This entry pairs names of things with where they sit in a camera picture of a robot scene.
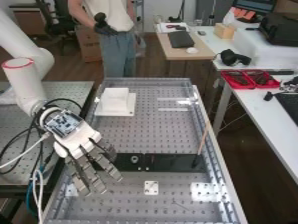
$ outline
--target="person's hand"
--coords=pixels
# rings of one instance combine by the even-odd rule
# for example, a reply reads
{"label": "person's hand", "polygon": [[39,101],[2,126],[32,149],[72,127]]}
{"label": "person's hand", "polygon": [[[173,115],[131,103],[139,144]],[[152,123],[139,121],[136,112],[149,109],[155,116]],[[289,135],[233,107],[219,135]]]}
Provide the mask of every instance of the person's hand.
{"label": "person's hand", "polygon": [[108,35],[108,36],[115,36],[119,34],[119,32],[107,23],[104,13],[97,13],[95,16],[95,20],[97,22],[94,27],[94,30],[96,33]]}

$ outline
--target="robotic arm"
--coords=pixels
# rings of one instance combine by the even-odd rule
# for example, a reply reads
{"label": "robotic arm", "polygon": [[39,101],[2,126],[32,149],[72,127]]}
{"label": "robotic arm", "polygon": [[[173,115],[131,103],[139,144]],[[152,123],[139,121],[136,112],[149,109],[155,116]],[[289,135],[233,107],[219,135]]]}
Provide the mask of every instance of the robotic arm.
{"label": "robotic arm", "polygon": [[7,98],[15,91],[19,107],[39,128],[55,137],[54,147],[66,158],[79,192],[83,195],[94,190],[104,193],[107,187],[96,168],[100,166],[117,181],[123,179],[112,163],[116,150],[83,118],[47,101],[42,79],[52,68],[54,56],[35,45],[2,10],[0,30],[0,46],[15,58],[2,65],[12,88],[0,96],[0,104],[14,103]]}

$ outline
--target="red container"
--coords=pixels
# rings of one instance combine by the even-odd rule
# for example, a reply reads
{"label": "red container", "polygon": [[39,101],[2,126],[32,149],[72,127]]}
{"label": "red container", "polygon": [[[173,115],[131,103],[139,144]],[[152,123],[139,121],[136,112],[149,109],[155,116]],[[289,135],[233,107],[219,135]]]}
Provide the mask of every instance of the red container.
{"label": "red container", "polygon": [[239,70],[223,71],[221,76],[231,84],[233,89],[254,89],[256,84],[254,81],[249,78],[249,76]]}
{"label": "red container", "polygon": [[245,75],[256,83],[256,87],[260,89],[280,88],[280,82],[270,76],[266,71],[262,70],[245,70]]}

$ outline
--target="cardboard box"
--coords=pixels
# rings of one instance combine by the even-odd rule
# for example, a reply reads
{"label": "cardboard box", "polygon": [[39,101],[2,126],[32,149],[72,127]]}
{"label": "cardboard box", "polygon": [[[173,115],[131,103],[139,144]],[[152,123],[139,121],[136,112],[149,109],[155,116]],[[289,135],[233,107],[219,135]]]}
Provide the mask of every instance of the cardboard box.
{"label": "cardboard box", "polygon": [[76,28],[82,57],[86,62],[101,61],[100,37],[95,31],[84,26]]}
{"label": "cardboard box", "polygon": [[216,24],[215,34],[221,39],[233,39],[236,28],[233,26],[225,26],[223,23]]}

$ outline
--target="monitor screen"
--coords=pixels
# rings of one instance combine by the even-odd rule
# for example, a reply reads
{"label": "monitor screen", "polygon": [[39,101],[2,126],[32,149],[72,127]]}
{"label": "monitor screen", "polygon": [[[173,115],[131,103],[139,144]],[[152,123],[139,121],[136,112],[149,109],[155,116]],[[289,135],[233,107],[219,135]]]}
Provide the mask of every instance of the monitor screen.
{"label": "monitor screen", "polygon": [[235,0],[233,6],[258,13],[273,12],[277,0]]}

